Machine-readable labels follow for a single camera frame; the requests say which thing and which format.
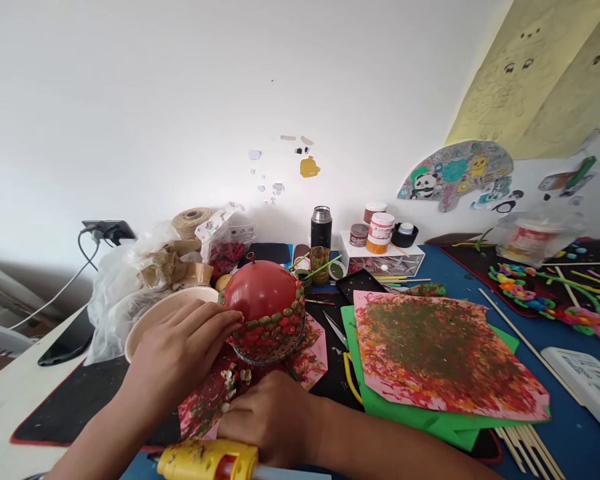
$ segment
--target panda sticker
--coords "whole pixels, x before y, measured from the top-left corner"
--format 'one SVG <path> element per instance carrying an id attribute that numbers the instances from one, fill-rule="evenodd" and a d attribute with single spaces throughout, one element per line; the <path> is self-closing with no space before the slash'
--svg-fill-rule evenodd
<path id="1" fill-rule="evenodd" d="M 418 175 L 413 182 L 413 190 L 409 198 L 412 200 L 418 197 L 430 198 L 433 194 L 437 178 L 437 173 L 424 173 Z"/>

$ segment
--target decorated balloon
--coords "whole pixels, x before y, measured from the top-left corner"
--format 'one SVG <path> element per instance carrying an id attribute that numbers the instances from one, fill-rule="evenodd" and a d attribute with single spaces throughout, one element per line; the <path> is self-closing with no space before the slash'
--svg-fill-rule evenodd
<path id="1" fill-rule="evenodd" d="M 227 340 L 242 360 L 270 365 L 288 357 L 300 344 L 305 327 L 302 284 L 277 263 L 251 261 L 231 278 L 218 302 L 245 316 Z"/>

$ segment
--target smartphone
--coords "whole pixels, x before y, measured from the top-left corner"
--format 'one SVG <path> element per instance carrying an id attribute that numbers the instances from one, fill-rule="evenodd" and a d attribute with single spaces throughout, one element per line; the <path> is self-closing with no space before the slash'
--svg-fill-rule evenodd
<path id="1" fill-rule="evenodd" d="M 38 365 L 50 367 L 76 358 L 91 343 L 93 331 L 94 327 L 89 321 L 89 314 L 87 309 L 84 308 L 72 324 L 49 347 L 49 350 L 38 359 Z"/>

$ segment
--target white box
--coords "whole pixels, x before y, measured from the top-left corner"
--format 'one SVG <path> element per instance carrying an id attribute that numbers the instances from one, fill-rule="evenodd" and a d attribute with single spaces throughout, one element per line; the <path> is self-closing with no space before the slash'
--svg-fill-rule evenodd
<path id="1" fill-rule="evenodd" d="M 386 253 L 378 255 L 371 253 L 366 247 L 354 247 L 349 242 L 349 230 L 341 230 L 343 248 L 341 261 L 347 267 L 347 274 L 355 273 L 362 268 L 375 275 L 402 275 L 414 277 L 425 259 L 425 253 L 416 245 L 409 248 L 401 248 L 408 257 L 389 244 Z"/>

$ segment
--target pink paper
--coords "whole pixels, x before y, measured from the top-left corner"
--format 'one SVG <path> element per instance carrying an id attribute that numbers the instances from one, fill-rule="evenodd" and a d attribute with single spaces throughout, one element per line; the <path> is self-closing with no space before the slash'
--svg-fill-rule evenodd
<path id="1" fill-rule="evenodd" d="M 487 325 L 483 305 L 354 292 L 365 383 L 386 400 L 488 417 L 549 419 L 549 393 Z"/>

